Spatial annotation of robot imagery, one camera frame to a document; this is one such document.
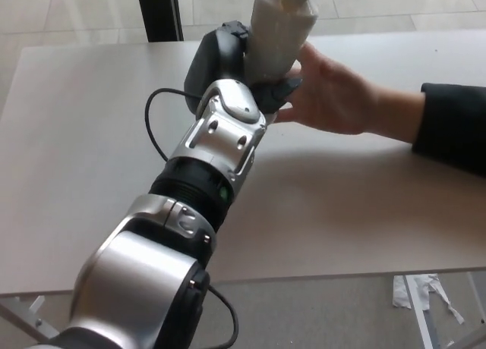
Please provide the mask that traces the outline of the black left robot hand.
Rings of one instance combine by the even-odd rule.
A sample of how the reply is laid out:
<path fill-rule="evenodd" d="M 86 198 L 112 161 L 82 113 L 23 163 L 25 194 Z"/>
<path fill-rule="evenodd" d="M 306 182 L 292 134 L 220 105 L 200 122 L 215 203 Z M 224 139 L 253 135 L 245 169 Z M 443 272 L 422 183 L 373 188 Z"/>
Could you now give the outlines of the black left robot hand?
<path fill-rule="evenodd" d="M 197 112 L 200 99 L 209 85 L 219 79 L 245 80 L 244 56 L 249 28 L 234 20 L 207 33 L 200 41 L 184 81 L 186 104 L 192 114 Z M 277 112 L 288 96 L 300 85 L 300 77 L 275 82 L 261 82 L 250 86 L 261 112 Z"/>

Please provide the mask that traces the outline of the person's bare hand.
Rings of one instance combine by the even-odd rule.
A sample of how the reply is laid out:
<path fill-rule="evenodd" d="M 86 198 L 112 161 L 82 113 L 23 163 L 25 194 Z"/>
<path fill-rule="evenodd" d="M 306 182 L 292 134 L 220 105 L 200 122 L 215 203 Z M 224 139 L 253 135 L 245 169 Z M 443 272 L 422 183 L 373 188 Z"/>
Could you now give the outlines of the person's bare hand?
<path fill-rule="evenodd" d="M 414 143 L 423 116 L 425 95 L 372 83 L 344 64 L 323 55 L 310 43 L 299 52 L 302 78 L 281 109 L 276 123 L 295 122 L 335 134 L 371 133 Z"/>

